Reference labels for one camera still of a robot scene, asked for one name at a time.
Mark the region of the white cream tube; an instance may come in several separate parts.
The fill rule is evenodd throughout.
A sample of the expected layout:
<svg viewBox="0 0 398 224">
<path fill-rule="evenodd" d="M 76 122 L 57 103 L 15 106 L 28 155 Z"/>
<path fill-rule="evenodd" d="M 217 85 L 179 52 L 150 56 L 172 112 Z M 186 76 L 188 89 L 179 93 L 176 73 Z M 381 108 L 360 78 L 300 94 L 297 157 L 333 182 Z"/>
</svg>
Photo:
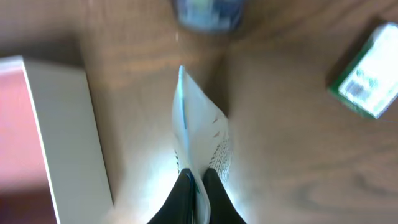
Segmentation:
<svg viewBox="0 0 398 224">
<path fill-rule="evenodd" d="M 196 184 L 195 223 L 209 223 L 211 206 L 203 183 L 213 168 L 225 185 L 232 156 L 229 124 L 224 113 L 205 95 L 183 65 L 172 104 L 178 168 L 190 169 Z"/>
</svg>

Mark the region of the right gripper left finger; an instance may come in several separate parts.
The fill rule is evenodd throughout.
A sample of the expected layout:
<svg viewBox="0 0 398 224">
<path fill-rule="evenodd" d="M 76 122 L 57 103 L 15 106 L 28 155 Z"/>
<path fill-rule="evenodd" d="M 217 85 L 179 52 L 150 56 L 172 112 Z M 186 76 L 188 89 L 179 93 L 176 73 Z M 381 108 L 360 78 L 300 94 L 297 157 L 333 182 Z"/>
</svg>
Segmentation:
<svg viewBox="0 0 398 224">
<path fill-rule="evenodd" d="M 183 169 L 160 210 L 148 224 L 191 224 L 195 203 L 195 179 Z"/>
</svg>

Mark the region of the blue clear bottle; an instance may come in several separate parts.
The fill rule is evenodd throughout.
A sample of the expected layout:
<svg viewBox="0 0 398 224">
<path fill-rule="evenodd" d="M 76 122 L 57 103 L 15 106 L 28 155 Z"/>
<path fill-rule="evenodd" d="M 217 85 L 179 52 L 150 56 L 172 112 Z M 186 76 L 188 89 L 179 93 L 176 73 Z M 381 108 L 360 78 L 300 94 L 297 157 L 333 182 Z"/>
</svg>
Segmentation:
<svg viewBox="0 0 398 224">
<path fill-rule="evenodd" d="M 235 30 L 242 19 L 243 0 L 171 0 L 181 25 L 200 32 Z"/>
</svg>

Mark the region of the green white soap packet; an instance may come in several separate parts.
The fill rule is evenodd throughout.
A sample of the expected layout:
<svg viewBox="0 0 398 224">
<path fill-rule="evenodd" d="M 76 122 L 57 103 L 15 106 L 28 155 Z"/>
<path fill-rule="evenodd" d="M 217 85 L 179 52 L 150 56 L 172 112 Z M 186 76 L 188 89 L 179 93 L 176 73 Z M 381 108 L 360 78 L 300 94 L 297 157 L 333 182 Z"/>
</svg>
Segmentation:
<svg viewBox="0 0 398 224">
<path fill-rule="evenodd" d="M 397 24 L 376 27 L 328 89 L 355 113 L 379 119 L 397 98 Z"/>
</svg>

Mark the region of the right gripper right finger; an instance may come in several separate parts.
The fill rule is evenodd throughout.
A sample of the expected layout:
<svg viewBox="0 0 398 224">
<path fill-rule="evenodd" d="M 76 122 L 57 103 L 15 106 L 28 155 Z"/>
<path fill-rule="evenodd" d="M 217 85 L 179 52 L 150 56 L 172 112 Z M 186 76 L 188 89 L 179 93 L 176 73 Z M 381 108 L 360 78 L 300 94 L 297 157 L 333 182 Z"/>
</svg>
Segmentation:
<svg viewBox="0 0 398 224">
<path fill-rule="evenodd" d="M 203 183 L 211 207 L 209 224 L 246 224 L 230 201 L 215 169 L 206 170 Z"/>
</svg>

